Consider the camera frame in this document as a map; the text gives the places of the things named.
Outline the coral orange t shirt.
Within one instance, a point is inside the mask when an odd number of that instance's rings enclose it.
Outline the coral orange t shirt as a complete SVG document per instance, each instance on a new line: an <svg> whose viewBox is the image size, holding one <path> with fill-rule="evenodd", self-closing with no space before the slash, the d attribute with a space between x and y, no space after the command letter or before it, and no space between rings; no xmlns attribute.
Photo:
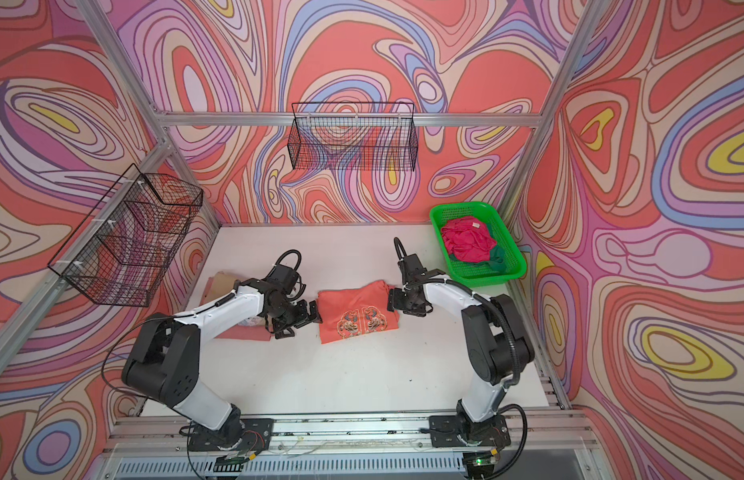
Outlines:
<svg viewBox="0 0 744 480"><path fill-rule="evenodd" d="M397 330L399 313L388 308L391 290L378 280L357 289L321 291L317 298L321 343Z"/></svg>

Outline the green plastic basket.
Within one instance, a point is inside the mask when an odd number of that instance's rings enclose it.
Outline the green plastic basket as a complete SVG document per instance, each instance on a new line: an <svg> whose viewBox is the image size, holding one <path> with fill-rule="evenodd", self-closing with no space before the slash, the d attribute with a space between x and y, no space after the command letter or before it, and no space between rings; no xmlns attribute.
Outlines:
<svg viewBox="0 0 744 480"><path fill-rule="evenodd" d="M477 263L465 263L452 260L447 256L441 239L440 229L448 220L473 216L484 222L490 229L492 237L505 250L508 269L505 274L494 274L490 269L477 266ZM504 284L509 280L516 280L527 272L527 263L510 232L503 223L496 209L482 202L464 202L443 204L433 207L430 220L437 236L438 244L445 258L447 271L452 278L469 287L486 287Z"/></svg>

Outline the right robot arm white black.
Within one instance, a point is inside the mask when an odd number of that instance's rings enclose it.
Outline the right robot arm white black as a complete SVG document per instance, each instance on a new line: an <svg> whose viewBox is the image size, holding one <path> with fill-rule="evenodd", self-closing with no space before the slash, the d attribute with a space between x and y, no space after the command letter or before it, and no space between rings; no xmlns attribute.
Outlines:
<svg viewBox="0 0 744 480"><path fill-rule="evenodd" d="M428 428L435 446L479 446L510 439L501 428L501 403L518 385L535 352L518 308L506 294L486 297L449 277L428 270L418 255L409 254L399 238L393 240L402 286L388 295L388 310L425 317L436 307L462 322L474 378L457 402L455 414L433 417Z"/></svg>

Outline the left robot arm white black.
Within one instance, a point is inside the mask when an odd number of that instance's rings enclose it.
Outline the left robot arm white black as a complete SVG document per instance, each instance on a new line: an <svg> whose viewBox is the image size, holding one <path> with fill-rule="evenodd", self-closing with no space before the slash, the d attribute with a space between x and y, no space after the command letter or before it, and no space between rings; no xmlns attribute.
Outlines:
<svg viewBox="0 0 744 480"><path fill-rule="evenodd" d="M199 379L202 346L251 318L263 319L275 339L319 323L317 303L303 298L301 263L300 251L287 250L261 279L236 281L227 294L194 310L151 316L140 328L122 382L190 420L201 444L242 448L241 410Z"/></svg>

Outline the folded pink t shirt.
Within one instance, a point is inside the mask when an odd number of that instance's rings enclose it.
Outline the folded pink t shirt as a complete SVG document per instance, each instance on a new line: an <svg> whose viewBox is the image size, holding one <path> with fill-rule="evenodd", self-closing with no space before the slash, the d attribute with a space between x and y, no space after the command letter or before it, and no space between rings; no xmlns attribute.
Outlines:
<svg viewBox="0 0 744 480"><path fill-rule="evenodd" d="M211 301L206 302L204 299L206 286L203 292L203 296L201 298L201 304L206 304L206 303L211 302ZM222 334L218 335L217 339L268 342L272 339L272 335L266 329L265 326L264 327L239 327L237 324L236 326L231 327L230 329L226 330Z"/></svg>

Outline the magenta t shirt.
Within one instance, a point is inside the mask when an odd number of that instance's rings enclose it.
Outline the magenta t shirt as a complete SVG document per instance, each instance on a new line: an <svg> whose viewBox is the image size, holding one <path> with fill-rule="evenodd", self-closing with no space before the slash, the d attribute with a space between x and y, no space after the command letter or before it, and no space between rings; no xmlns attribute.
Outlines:
<svg viewBox="0 0 744 480"><path fill-rule="evenodd" d="M448 220L440 234L447 256L456 261L488 262L497 247L489 227L473 216Z"/></svg>

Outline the dark green t shirt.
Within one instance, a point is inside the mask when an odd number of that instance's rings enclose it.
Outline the dark green t shirt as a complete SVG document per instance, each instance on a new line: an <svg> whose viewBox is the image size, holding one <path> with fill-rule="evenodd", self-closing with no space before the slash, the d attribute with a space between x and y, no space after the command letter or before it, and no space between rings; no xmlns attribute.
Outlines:
<svg viewBox="0 0 744 480"><path fill-rule="evenodd" d="M488 258L478 262L477 266L490 269L497 275L505 274L508 269L505 250L500 245L496 245L489 251Z"/></svg>

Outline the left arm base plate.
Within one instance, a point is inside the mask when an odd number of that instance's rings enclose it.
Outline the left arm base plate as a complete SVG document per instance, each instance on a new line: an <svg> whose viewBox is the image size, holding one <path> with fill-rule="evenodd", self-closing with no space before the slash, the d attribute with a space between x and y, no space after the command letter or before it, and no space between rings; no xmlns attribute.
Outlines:
<svg viewBox="0 0 744 480"><path fill-rule="evenodd" d="M187 437L190 452L261 452L270 448L275 420L242 418L236 430L211 430L193 424Z"/></svg>

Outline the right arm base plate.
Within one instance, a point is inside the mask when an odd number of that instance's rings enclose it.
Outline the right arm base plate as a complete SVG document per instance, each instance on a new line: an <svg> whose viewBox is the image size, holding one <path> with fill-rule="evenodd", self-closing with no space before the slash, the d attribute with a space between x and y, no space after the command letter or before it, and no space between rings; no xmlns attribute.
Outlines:
<svg viewBox="0 0 744 480"><path fill-rule="evenodd" d="M434 415L426 428L435 448L495 447L511 445L509 429L502 415L482 422L471 421L466 414Z"/></svg>

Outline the aluminium front rail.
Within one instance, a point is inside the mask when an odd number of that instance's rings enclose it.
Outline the aluminium front rail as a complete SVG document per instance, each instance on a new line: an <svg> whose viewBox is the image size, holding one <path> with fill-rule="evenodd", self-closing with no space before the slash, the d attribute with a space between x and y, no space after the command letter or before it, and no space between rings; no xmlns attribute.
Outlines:
<svg viewBox="0 0 744 480"><path fill-rule="evenodd" d="M275 420L271 454L297 455L316 451L383 453L431 448L426 428L434 415L449 410L362 412L336 414L270 414ZM581 449L600 446L590 420L582 413L555 408L526 411L532 450ZM116 423L104 450L178 453L185 448L180 434L186 421L178 416L129 417Z"/></svg>

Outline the aluminium frame left post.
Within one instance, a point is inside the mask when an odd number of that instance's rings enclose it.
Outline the aluminium frame left post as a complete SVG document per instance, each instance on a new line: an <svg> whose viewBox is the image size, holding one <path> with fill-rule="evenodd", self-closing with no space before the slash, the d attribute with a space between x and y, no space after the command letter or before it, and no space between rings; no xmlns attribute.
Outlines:
<svg viewBox="0 0 744 480"><path fill-rule="evenodd" d="M167 129L160 123L159 111L132 65L127 51L109 21L99 1L76 1L76 6L97 42L113 65L115 74L123 81L142 115L149 131L156 137L157 146L140 163L143 171L158 171L168 163L182 180L197 187L200 183L181 154Z"/></svg>

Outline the aluminium frame post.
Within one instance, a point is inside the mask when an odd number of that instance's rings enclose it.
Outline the aluminium frame post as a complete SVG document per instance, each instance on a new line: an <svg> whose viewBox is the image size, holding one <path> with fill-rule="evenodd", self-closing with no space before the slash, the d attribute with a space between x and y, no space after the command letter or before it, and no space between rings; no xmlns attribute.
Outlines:
<svg viewBox="0 0 744 480"><path fill-rule="evenodd" d="M585 55L599 22L611 1L587 1L567 46L558 72L543 103L541 116L534 127L523 154L516 165L498 207L504 222L509 223L519 206L523 188L533 168L533 163L542 152L547 135L552 131L556 111L573 80L581 59Z"/></svg>
<svg viewBox="0 0 744 480"><path fill-rule="evenodd" d="M158 171L168 163L182 180L197 187L200 183L181 154L167 129L160 123L159 111L132 65L127 51L109 21L99 1L76 1L76 6L97 42L113 65L115 74L123 81L142 115L149 131L156 137L157 146L140 163L143 171Z"/></svg>

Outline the aluminium frame right post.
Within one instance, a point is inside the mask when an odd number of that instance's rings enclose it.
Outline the aluminium frame right post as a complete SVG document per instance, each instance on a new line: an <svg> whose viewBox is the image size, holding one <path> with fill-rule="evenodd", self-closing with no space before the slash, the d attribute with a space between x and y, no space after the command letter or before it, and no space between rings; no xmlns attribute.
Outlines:
<svg viewBox="0 0 744 480"><path fill-rule="evenodd" d="M547 135L552 131L556 111L573 80L581 59L585 55L599 22L611 1L587 1L567 46L558 72L543 103L541 116L534 127L523 154L516 165L498 207L504 222L509 223L519 206L523 188L533 168L533 163L542 152Z"/></svg>

